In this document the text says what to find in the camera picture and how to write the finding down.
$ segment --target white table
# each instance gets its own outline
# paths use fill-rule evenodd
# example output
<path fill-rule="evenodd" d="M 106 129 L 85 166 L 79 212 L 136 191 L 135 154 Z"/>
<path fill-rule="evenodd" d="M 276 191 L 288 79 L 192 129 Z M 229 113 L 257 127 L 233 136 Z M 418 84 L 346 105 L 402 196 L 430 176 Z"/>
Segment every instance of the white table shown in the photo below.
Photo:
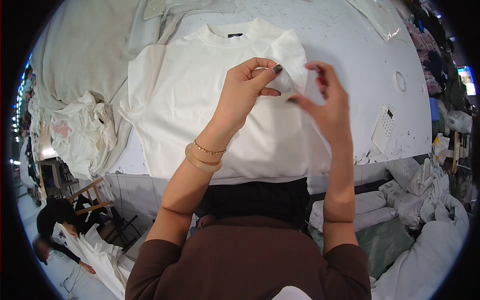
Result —
<path fill-rule="evenodd" d="M 384 42 L 372 24 L 346 0 L 235 0 L 233 14 L 203 13 L 184 17 L 171 40 L 197 30 L 204 23 L 230 24 L 260 17 L 272 24 L 295 30 L 307 60 L 334 65 L 350 97 L 350 123 L 355 163 L 394 160 L 429 152 L 432 123 L 422 66 L 412 42 Z M 401 72 L 407 90 L 401 92 L 394 73 Z M 305 94 L 322 96 L 309 74 Z M 395 123 L 383 154 L 370 152 L 371 138 L 382 105 L 393 107 Z M 135 130 L 125 151 L 110 172 L 148 174 Z"/>

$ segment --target hand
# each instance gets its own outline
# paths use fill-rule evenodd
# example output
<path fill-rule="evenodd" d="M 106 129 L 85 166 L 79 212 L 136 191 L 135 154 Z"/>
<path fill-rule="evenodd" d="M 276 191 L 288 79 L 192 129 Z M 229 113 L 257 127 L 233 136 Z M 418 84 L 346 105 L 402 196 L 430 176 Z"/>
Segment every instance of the hand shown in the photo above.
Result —
<path fill-rule="evenodd" d="M 293 95 L 289 100 L 296 102 L 315 119 L 332 148 L 351 144 L 348 95 L 338 81 L 334 68 L 320 61 L 309 62 L 305 67 L 318 72 L 315 82 L 325 98 L 325 105 L 318 106 L 303 95 Z"/>
<path fill-rule="evenodd" d="M 73 225 L 68 224 L 67 222 L 62 223 L 63 227 L 65 227 L 65 230 L 70 233 L 70 235 L 74 237 L 78 237 L 77 230 Z"/>
<path fill-rule="evenodd" d="M 265 86 L 281 71 L 282 66 L 273 60 L 258 57 L 228 70 L 212 120 L 238 131 L 245 124 L 258 96 L 280 96 L 278 91 Z"/>
<path fill-rule="evenodd" d="M 200 218 L 198 221 L 198 229 L 202 229 L 205 227 L 208 223 L 215 221 L 216 218 L 213 215 L 206 215 Z"/>
<path fill-rule="evenodd" d="M 80 267 L 85 269 L 85 271 L 89 272 L 90 274 L 93 274 L 93 275 L 96 274 L 95 270 L 91 266 L 87 265 L 86 263 L 79 261 L 78 264 L 80 265 Z"/>

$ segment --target bracelet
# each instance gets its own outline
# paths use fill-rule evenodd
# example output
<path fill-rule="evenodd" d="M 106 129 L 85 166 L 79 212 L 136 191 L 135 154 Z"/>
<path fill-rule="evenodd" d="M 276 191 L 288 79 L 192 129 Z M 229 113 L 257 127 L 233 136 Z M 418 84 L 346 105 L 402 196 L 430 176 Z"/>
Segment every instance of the bracelet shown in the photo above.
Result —
<path fill-rule="evenodd" d="M 214 166 L 208 165 L 208 164 L 198 160 L 196 157 L 193 156 L 192 147 L 194 147 L 194 143 L 190 143 L 185 147 L 185 157 L 187 158 L 187 160 L 193 166 L 199 168 L 202 171 L 210 172 L 210 173 L 215 173 L 218 170 L 220 170 L 220 168 L 222 167 L 222 161 L 221 160 L 219 161 L 218 164 L 216 164 Z"/>
<path fill-rule="evenodd" d="M 226 149 L 223 150 L 223 151 L 208 151 L 207 149 L 204 149 L 204 148 L 200 147 L 200 146 L 197 144 L 197 139 L 194 139 L 194 140 L 193 140 L 193 145 L 194 145 L 195 147 L 197 147 L 198 150 L 202 150 L 203 152 L 208 153 L 208 154 L 210 154 L 210 155 L 214 155 L 214 154 L 215 154 L 215 155 L 224 154 L 224 153 L 227 151 Z"/>

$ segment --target fingernail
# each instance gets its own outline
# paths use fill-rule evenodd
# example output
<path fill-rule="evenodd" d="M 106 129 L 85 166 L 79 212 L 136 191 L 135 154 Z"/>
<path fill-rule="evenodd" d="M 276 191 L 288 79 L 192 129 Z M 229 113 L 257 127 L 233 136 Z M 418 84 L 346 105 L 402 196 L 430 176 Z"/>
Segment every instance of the fingernail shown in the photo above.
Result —
<path fill-rule="evenodd" d="M 276 65 L 275 67 L 272 68 L 272 71 L 273 73 L 275 73 L 275 75 L 278 75 L 278 73 L 282 72 L 283 70 L 283 67 L 281 65 Z"/>

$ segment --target gold chain bracelet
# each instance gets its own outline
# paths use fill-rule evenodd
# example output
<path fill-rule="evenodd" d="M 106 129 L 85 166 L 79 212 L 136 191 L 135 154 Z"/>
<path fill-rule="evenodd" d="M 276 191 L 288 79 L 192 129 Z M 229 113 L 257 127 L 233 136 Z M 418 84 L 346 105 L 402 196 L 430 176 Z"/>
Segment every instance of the gold chain bracelet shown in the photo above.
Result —
<path fill-rule="evenodd" d="M 193 140 L 193 145 L 194 145 L 195 147 L 197 147 L 198 150 L 202 150 L 203 152 L 208 153 L 208 154 L 210 154 L 210 155 L 224 154 L 224 153 L 227 151 L 226 149 L 223 150 L 223 151 L 208 151 L 207 149 L 204 149 L 204 148 L 200 147 L 200 146 L 197 144 L 197 139 L 194 139 L 194 140 Z"/>

